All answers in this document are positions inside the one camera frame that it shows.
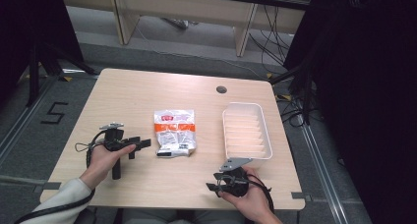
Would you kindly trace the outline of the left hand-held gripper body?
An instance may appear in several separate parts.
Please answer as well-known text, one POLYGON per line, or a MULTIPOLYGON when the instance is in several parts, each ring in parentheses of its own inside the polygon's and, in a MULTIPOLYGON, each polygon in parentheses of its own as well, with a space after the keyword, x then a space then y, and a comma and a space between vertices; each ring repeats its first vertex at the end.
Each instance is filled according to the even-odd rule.
POLYGON ((110 123, 100 127, 100 131, 104 133, 104 146, 109 151, 118 151, 128 145, 132 145, 130 139, 124 139, 124 131, 122 130, 123 124, 110 123))

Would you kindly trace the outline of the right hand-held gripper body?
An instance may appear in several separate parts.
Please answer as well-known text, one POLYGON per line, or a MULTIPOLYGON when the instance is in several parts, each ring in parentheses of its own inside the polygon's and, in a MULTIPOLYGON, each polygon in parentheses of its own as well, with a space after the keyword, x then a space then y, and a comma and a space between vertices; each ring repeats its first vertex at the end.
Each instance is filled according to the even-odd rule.
POLYGON ((228 158, 219 168, 220 173, 224 173, 230 176, 230 181, 218 181, 219 185, 225 186, 225 192, 234 196, 244 196, 249 189, 249 179, 247 173, 243 169, 243 165, 246 165, 252 161, 251 158, 228 158))

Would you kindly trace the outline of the white orange snack packet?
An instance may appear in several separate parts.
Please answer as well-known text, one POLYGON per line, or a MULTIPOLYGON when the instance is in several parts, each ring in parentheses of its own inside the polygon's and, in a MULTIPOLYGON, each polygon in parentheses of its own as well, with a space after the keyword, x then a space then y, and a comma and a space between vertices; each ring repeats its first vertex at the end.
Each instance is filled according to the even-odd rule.
POLYGON ((193 110, 159 110, 153 114, 158 157, 190 156, 197 148, 193 110))

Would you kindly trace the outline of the white plastic basket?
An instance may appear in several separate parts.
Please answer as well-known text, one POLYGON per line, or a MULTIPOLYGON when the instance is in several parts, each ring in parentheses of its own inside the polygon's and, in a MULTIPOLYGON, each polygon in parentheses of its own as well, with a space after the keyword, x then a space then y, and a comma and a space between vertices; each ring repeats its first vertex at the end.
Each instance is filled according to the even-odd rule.
POLYGON ((263 108, 256 103, 231 102, 222 112, 225 156, 250 159, 248 166, 262 167, 272 158, 263 108))

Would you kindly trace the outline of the person's left hand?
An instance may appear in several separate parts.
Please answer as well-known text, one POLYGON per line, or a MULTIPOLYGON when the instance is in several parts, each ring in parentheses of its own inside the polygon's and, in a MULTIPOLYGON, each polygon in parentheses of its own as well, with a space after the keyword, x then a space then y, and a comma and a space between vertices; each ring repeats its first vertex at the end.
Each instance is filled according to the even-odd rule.
POLYGON ((96 146, 92 151, 89 167, 80 179, 91 190, 95 189, 107 177, 116 162, 135 148, 136 146, 131 144, 117 151, 109 151, 103 145, 96 146))

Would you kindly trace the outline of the person's right hand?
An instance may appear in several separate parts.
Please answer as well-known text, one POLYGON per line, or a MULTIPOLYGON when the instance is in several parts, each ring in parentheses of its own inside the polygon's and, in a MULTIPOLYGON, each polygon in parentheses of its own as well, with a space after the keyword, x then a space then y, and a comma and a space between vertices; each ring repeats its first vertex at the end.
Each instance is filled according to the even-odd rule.
POLYGON ((233 204, 246 218, 256 224, 283 224, 269 209, 266 195, 256 185, 251 184, 247 193, 241 197, 224 192, 219 192, 218 195, 233 204))

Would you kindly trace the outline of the black metal stand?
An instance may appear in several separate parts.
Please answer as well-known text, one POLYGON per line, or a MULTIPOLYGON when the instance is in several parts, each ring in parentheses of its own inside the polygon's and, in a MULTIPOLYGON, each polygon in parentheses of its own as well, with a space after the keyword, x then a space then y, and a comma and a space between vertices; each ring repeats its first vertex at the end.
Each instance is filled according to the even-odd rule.
POLYGON ((63 69, 58 63, 59 59, 67 60, 89 75, 98 75, 98 71, 85 64, 83 60, 77 59, 63 49, 47 42, 35 43, 30 50, 30 93, 27 107, 32 106, 39 96, 38 64, 41 64, 48 76, 57 77, 63 74, 63 69))
POLYGON ((270 84, 277 84, 284 80, 293 78, 289 91, 295 95, 302 95, 301 116, 305 125, 310 125, 310 103, 312 99, 312 68, 314 65, 309 60, 303 60, 295 68, 288 70, 286 73, 270 79, 270 84))

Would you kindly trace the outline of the black curtain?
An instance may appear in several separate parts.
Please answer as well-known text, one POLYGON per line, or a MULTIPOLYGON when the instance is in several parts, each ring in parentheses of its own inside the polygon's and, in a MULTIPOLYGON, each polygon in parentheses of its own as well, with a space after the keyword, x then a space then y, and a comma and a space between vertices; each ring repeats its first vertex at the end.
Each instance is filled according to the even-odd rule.
POLYGON ((64 0, 0 0, 0 104, 29 64, 58 75, 59 58, 94 72, 84 64, 64 0))
POLYGON ((311 0, 285 66, 316 84, 373 224, 417 224, 417 0, 311 0))

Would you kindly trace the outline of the light wooden desk frame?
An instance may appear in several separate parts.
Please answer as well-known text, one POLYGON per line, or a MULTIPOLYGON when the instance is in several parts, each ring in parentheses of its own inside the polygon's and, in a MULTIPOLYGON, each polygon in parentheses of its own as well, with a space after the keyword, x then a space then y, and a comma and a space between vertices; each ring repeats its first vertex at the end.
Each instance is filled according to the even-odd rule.
POLYGON ((152 16, 232 27, 236 55, 244 55, 252 29, 295 33, 311 0, 64 0, 73 7, 114 14, 119 42, 126 45, 139 19, 152 16))

